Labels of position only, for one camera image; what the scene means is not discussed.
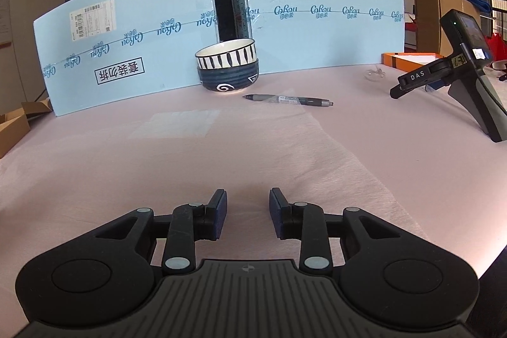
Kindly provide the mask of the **large light blue box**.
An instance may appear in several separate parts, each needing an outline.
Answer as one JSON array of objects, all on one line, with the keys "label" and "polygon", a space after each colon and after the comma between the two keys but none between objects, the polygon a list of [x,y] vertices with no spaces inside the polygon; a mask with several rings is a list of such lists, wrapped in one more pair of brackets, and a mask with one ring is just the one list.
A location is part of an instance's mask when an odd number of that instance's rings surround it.
[{"label": "large light blue box", "polygon": [[219,40],[214,0],[70,0],[34,38],[58,116],[197,85],[195,54]]}]

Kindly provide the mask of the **white label sticker sheet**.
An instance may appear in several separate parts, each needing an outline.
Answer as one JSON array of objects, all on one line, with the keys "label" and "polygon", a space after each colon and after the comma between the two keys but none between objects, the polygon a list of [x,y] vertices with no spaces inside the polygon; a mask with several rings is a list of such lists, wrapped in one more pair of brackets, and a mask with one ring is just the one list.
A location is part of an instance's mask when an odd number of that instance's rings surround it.
[{"label": "white label sticker sheet", "polygon": [[161,112],[141,124],[130,139],[176,139],[205,137],[220,115],[220,110]]}]

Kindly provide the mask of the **open brown cardboard box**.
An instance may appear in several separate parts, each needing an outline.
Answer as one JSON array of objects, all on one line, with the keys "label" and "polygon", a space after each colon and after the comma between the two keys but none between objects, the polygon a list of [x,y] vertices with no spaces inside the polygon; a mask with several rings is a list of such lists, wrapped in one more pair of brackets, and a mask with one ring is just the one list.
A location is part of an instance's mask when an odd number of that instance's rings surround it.
[{"label": "open brown cardboard box", "polygon": [[0,124],[0,158],[5,157],[31,131],[30,119],[51,112],[52,103],[47,98],[35,102],[23,102],[20,108],[2,114]]}]

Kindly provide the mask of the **grey black pen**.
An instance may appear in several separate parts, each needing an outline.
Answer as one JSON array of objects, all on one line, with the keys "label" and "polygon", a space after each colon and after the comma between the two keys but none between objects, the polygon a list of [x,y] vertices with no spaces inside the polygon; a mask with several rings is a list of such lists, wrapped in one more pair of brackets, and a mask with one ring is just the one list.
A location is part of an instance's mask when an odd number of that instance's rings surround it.
[{"label": "grey black pen", "polygon": [[333,101],[330,101],[329,99],[318,99],[318,98],[309,98],[309,97],[292,97],[292,96],[286,96],[286,95],[253,93],[253,94],[243,95],[243,98],[247,99],[247,100],[251,100],[253,102],[305,105],[305,106],[315,106],[315,107],[331,107],[331,106],[333,106]]}]

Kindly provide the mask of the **brown cardboard carton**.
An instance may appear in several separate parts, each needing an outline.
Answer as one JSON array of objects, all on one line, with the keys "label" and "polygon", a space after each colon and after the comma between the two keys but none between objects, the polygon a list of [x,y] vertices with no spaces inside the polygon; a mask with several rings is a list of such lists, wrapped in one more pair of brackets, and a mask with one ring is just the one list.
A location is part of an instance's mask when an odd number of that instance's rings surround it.
[{"label": "brown cardboard carton", "polygon": [[414,3],[417,52],[434,52],[441,56],[452,53],[452,46],[440,24],[440,19],[449,10],[473,16],[480,24],[479,11],[467,0],[414,0]]}]

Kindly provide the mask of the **orange flat box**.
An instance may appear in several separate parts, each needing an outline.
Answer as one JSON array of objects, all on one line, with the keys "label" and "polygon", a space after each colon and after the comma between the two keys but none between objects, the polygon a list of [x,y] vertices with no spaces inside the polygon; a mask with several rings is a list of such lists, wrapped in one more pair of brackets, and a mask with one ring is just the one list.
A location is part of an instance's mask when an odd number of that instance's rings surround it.
[{"label": "orange flat box", "polygon": [[382,54],[382,63],[403,72],[411,72],[439,58],[442,56],[432,52],[395,52]]}]

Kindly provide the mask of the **striped blue ceramic bowl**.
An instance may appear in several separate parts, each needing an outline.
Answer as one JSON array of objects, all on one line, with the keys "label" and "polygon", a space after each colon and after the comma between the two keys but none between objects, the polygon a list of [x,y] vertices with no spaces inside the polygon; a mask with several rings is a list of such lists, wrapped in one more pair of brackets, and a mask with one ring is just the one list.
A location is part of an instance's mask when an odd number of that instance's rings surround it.
[{"label": "striped blue ceramic bowl", "polygon": [[211,92],[243,90],[256,82],[260,69],[253,39],[232,39],[195,53],[201,85]]}]

